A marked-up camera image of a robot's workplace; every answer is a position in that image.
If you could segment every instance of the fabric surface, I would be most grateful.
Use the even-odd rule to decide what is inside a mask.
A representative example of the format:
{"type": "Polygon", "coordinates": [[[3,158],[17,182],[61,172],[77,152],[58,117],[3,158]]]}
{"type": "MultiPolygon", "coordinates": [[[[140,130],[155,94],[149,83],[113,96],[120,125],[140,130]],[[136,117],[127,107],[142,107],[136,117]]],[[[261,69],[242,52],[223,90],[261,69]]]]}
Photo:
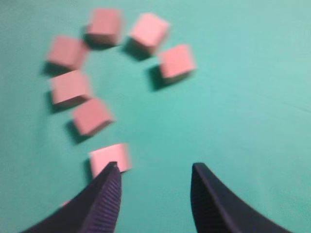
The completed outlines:
{"type": "Polygon", "coordinates": [[[0,232],[26,229],[89,182],[88,153],[128,143],[117,233],[195,232],[191,165],[295,233],[311,229],[311,2],[307,0],[1,0],[0,232]],[[77,136],[51,106],[44,60],[58,34],[81,38],[96,7],[172,23],[161,50],[188,43],[198,70],[165,88],[158,59],[123,46],[90,53],[83,72],[116,122],[77,136]]]}

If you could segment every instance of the pink block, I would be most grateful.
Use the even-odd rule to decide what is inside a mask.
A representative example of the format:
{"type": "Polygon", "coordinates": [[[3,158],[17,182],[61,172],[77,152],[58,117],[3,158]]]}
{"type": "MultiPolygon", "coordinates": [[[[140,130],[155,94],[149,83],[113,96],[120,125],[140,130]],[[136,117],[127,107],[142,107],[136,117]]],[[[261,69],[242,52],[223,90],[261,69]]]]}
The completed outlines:
{"type": "Polygon", "coordinates": [[[188,45],[178,45],[159,57],[162,76],[168,83],[187,77],[196,68],[188,45]]]}
{"type": "Polygon", "coordinates": [[[74,106],[89,100],[92,96],[87,77],[79,70],[51,79],[54,104],[74,106]]]}
{"type": "Polygon", "coordinates": [[[126,144],[114,144],[90,153],[93,177],[96,177],[109,162],[117,162],[120,172],[132,168],[126,144]]]}
{"type": "Polygon", "coordinates": [[[73,122],[81,135],[92,136],[112,123],[113,119],[99,99],[91,99],[73,111],[73,122]]]}
{"type": "Polygon", "coordinates": [[[59,35],[53,41],[47,61],[69,70],[80,69],[88,50],[83,40],[59,35]]]}
{"type": "Polygon", "coordinates": [[[94,10],[86,33],[96,43],[116,45],[119,40],[120,31],[120,10],[100,8],[94,10]]]}
{"type": "Polygon", "coordinates": [[[153,54],[165,39],[170,24],[152,13],[141,14],[130,37],[149,54],[153,54]]]}
{"type": "Polygon", "coordinates": [[[67,200],[67,201],[63,202],[62,206],[67,205],[69,202],[70,202],[70,200],[67,200]]]}

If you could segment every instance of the green tablecloth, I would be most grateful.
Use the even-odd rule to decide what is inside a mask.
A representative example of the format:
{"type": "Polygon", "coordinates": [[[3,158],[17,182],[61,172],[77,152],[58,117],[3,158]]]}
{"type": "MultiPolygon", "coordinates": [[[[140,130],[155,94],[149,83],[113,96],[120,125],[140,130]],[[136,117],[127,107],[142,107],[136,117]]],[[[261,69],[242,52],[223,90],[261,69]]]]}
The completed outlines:
{"type": "Polygon", "coordinates": [[[205,162],[252,207],[311,231],[311,2],[308,0],[1,0],[0,232],[29,227],[88,183],[92,150],[126,142],[117,233],[195,232],[193,162],[205,162]],[[81,37],[96,7],[172,23],[161,49],[188,43],[197,72],[155,89],[153,57],[93,51],[83,71],[116,122],[79,141],[72,109],[55,112],[43,73],[58,34],[81,37]]]}

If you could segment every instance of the teal surface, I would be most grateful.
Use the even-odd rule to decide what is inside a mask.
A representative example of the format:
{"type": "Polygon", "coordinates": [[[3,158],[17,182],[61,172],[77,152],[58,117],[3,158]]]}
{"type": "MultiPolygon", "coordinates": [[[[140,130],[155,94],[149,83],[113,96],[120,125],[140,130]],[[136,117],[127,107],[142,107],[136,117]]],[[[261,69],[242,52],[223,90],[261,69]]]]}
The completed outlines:
{"type": "Polygon", "coordinates": [[[117,233],[193,233],[190,175],[205,162],[239,197],[296,233],[311,232],[311,2],[308,0],[0,1],[0,232],[25,229],[88,183],[92,150],[126,142],[117,233]],[[116,122],[79,142],[72,109],[53,112],[43,73],[51,40],[81,37],[96,7],[172,23],[167,49],[191,45],[198,70],[154,90],[122,46],[83,71],[116,122]]]}

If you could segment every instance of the foam block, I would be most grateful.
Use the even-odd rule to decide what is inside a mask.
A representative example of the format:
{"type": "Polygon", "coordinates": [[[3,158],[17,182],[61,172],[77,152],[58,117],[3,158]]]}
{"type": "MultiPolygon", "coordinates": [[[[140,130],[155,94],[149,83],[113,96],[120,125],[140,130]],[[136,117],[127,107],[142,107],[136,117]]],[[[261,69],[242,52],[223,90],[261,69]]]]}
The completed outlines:
{"type": "Polygon", "coordinates": [[[86,34],[98,44],[116,45],[121,31],[121,12],[118,9],[99,8],[93,12],[86,34]]]}
{"type": "Polygon", "coordinates": [[[60,35],[54,39],[47,61],[69,70],[80,69],[88,50],[83,40],[60,35]]]}
{"type": "Polygon", "coordinates": [[[54,104],[74,106],[91,99],[92,92],[86,75],[79,70],[51,79],[54,104]]]}
{"type": "Polygon", "coordinates": [[[72,113],[73,122],[80,135],[92,136],[113,122],[108,109],[99,99],[91,99],[72,113]]]}
{"type": "Polygon", "coordinates": [[[137,44],[149,54],[155,53],[165,39],[170,24],[152,13],[141,14],[130,32],[137,44]]]}
{"type": "Polygon", "coordinates": [[[160,70],[167,83],[173,83],[187,77],[195,64],[188,45],[178,45],[159,55],[160,70]]]}
{"type": "Polygon", "coordinates": [[[96,177],[109,162],[117,162],[120,172],[132,168],[126,144],[114,144],[90,153],[93,177],[96,177]]]}
{"type": "Polygon", "coordinates": [[[67,205],[69,202],[70,202],[70,200],[67,200],[67,201],[63,202],[62,207],[67,205]]]}

